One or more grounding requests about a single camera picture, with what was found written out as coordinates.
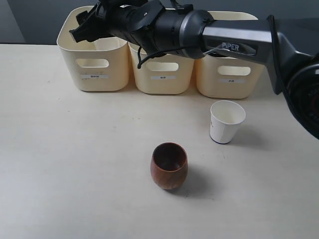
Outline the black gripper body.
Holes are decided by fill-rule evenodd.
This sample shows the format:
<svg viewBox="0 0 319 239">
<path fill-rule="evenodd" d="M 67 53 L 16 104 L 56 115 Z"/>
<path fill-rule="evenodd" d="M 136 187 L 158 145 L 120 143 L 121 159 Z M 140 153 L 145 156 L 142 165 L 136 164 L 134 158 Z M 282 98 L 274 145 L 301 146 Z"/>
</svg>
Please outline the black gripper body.
<svg viewBox="0 0 319 239">
<path fill-rule="evenodd" d="M 87 29 L 88 42 L 109 37 L 133 42 L 128 26 L 130 15 L 139 7 L 138 0 L 100 0 L 91 10 L 76 15 L 77 29 Z"/>
</svg>

